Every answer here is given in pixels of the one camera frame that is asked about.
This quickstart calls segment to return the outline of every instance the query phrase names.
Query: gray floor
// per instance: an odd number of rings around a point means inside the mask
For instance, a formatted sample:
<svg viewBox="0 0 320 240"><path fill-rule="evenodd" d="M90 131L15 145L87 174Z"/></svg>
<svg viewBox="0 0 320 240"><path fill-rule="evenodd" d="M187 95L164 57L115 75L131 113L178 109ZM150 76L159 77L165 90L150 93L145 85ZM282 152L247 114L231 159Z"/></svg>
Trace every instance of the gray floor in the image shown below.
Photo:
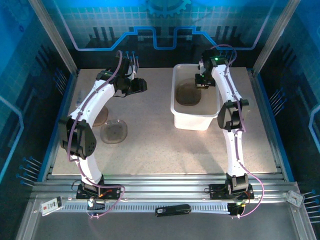
<svg viewBox="0 0 320 240"><path fill-rule="evenodd" d="M247 211L255 205L247 206ZM40 217L33 240L298 240L288 203L262 204L239 219L191 213L155 217L151 213L52 213Z"/></svg>
<svg viewBox="0 0 320 240"><path fill-rule="evenodd" d="M101 69L82 69L77 80L70 112L75 109L78 92L88 93ZM97 165L103 174L222 174L228 158L224 135L214 119L206 131L181 130L174 126L170 111L172 68L141 68L137 77L147 81L148 90L107 102L108 120L121 119L128 126L127 138L119 144L105 144L101 127L94 127ZM231 68L237 90L249 100L247 132L242 144L244 163L251 172L273 173L275 162L261 120L246 68ZM59 149L53 175L79 174Z"/></svg>

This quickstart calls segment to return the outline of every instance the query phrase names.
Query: white label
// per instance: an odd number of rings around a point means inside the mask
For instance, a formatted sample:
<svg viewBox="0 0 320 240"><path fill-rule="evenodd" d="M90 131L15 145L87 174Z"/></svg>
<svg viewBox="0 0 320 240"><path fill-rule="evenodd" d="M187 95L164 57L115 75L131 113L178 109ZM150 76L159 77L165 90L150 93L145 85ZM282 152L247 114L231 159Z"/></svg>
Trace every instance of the white label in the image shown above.
<svg viewBox="0 0 320 240"><path fill-rule="evenodd" d="M59 209L59 207L58 207L57 198L54 198L50 201L47 201L47 202L41 204L42 216L48 215L58 209Z"/></svg>

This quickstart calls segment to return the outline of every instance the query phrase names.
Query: beige tabletop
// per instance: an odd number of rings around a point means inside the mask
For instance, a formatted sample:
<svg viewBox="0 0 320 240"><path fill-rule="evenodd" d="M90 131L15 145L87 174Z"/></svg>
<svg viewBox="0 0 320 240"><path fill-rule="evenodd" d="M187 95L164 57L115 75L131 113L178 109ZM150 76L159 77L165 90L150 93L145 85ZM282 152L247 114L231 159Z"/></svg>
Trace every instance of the beige tabletop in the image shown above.
<svg viewBox="0 0 320 240"><path fill-rule="evenodd" d="M82 69L77 79L70 111L76 108L79 92L87 94L101 69ZM275 161L262 123L247 69L231 68L238 92L249 100L242 136L245 166L251 172L273 173ZM147 81L148 90L126 98L113 97L107 103L108 120L127 124L127 137L118 144L100 138L101 126L94 127L97 140L94 156L103 174L221 174L228 168L226 142L214 119L206 131L181 130L174 126L170 110L173 68L140 68L137 77ZM79 174L59 148L53 175Z"/></svg>

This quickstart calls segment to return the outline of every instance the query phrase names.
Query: enclosure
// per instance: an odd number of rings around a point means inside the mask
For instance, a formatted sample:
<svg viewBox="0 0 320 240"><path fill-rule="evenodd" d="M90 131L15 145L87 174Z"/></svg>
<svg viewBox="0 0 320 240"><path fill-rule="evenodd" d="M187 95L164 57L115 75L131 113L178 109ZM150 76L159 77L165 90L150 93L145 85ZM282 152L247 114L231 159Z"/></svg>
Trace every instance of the enclosure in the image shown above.
<svg viewBox="0 0 320 240"><path fill-rule="evenodd" d="M219 239L319 238L318 1L1 0L1 6L3 239L205 239L213 232ZM249 176L254 199L245 211L263 199L241 219L226 214L232 199L212 200L204 191L223 184L230 167L217 118L221 89L199 90L194 106L176 98L179 81L194 83L203 52L216 45L217 57L235 59L230 76L249 104L243 161L264 186ZM81 175L67 160L58 126L97 74L115 65L117 51L137 66L147 91L111 98L107 115L92 127L104 183L126 189L96 221L86 214L87 200L76 199ZM189 124L187 115L194 115ZM193 121L200 116L203 129ZM116 144L101 137L110 120L126 123ZM301 207L288 203L289 191L304 194ZM57 196L63 208L41 216L41 204ZM190 204L190 216L154 216L156 207L178 204Z"/></svg>

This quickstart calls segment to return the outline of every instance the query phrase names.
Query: white plastic tub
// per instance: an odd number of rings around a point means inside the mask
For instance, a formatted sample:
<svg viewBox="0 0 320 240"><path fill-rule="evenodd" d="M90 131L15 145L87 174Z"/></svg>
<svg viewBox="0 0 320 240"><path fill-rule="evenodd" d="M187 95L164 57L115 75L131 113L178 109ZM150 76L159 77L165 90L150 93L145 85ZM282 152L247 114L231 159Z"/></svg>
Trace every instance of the white plastic tub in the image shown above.
<svg viewBox="0 0 320 240"><path fill-rule="evenodd" d="M176 100L176 88L182 81L195 82L198 64L178 64L173 68L171 90L171 112L177 129L207 130L211 121L218 116L220 95L218 86L201 89L201 100L197 105L184 106Z"/></svg>

